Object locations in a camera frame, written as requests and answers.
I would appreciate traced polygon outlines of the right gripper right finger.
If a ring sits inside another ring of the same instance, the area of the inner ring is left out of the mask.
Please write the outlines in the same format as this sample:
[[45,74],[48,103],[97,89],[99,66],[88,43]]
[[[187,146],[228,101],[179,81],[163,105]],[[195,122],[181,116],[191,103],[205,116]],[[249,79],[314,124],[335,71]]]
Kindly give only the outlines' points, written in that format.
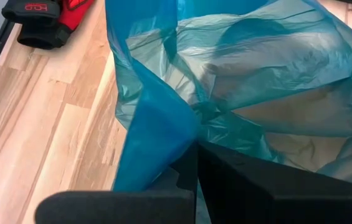
[[212,224],[352,224],[352,183],[198,145],[198,176]]

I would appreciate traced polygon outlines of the teal trash bag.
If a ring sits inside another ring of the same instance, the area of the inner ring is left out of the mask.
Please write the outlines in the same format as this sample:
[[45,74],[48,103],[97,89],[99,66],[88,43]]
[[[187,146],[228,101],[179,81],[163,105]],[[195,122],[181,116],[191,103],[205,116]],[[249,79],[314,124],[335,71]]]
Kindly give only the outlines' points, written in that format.
[[234,110],[330,88],[331,135],[316,172],[352,183],[352,29],[317,0],[105,0],[127,129],[116,191],[151,185],[202,142],[285,164],[261,125]]

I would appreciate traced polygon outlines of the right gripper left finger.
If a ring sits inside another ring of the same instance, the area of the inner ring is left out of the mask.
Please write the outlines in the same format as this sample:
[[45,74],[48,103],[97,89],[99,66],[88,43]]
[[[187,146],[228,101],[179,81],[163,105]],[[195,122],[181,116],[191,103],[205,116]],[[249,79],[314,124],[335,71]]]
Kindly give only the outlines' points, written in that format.
[[197,145],[137,192],[66,191],[47,197],[36,224],[195,224]]

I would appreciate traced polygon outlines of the red and black work glove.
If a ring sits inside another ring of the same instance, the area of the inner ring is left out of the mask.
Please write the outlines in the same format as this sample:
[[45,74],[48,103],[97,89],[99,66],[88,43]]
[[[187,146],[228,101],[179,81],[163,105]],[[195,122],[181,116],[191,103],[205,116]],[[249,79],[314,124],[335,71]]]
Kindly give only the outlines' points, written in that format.
[[7,0],[1,14],[21,24],[17,41],[51,50],[64,46],[94,0]]

